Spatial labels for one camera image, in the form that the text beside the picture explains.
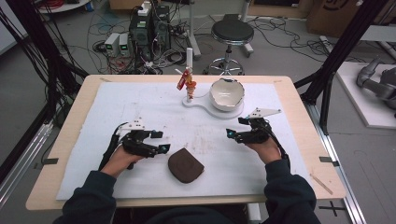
brown leather wallet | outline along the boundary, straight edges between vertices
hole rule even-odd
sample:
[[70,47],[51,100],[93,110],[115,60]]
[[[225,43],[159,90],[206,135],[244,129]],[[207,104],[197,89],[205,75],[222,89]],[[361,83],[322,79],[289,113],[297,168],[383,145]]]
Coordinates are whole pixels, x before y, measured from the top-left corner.
[[182,148],[169,158],[168,167],[172,175],[185,184],[198,178],[205,168],[186,148]]

white paper sheet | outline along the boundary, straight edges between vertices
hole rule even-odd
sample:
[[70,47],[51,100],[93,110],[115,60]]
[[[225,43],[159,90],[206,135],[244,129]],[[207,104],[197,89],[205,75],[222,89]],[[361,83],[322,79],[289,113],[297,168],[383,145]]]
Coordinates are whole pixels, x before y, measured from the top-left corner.
[[[195,95],[204,95],[210,85],[198,83]],[[282,109],[274,85],[248,83],[244,88],[242,117],[256,107]],[[90,170],[97,170],[115,128],[139,117],[146,130],[163,131],[162,139],[148,138],[145,143],[170,143],[171,148],[166,155],[142,160],[132,171],[124,171],[115,186],[116,198],[263,194],[264,164],[253,150],[227,138],[225,131],[249,131],[250,127],[239,124],[237,119],[215,119],[202,108],[186,108],[181,103],[185,95],[184,90],[176,89],[176,83],[103,83],[67,163],[57,200],[69,199]],[[290,155],[291,172],[309,181],[285,114],[267,119]],[[205,166],[205,171],[190,184],[180,183],[167,166],[170,155],[183,147]]]

stool base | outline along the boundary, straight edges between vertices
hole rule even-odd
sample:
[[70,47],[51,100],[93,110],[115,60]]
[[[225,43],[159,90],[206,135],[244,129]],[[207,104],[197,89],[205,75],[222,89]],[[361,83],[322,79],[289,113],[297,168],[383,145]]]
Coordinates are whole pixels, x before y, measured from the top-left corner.
[[207,68],[204,70],[205,75],[220,75],[220,76],[244,76],[245,71],[242,64],[237,62],[236,60],[229,59],[228,64],[225,58],[219,58],[213,61]]

white bowl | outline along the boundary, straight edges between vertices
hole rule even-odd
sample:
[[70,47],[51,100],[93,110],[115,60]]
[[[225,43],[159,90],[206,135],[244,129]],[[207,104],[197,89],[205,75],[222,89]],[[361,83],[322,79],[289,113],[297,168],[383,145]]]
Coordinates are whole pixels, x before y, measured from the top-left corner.
[[215,108],[222,111],[233,111],[242,104],[245,89],[235,79],[221,78],[212,84],[209,95]]

stool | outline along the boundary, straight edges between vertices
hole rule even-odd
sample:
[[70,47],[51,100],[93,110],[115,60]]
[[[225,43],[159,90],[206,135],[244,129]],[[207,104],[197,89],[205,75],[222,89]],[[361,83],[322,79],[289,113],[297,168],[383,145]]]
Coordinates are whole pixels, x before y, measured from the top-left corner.
[[244,75],[242,64],[230,58],[231,46],[243,46],[249,43],[254,36],[254,30],[247,23],[240,20],[217,21],[212,27],[212,36],[221,43],[227,44],[224,58],[213,61],[204,70],[204,74],[210,75]]

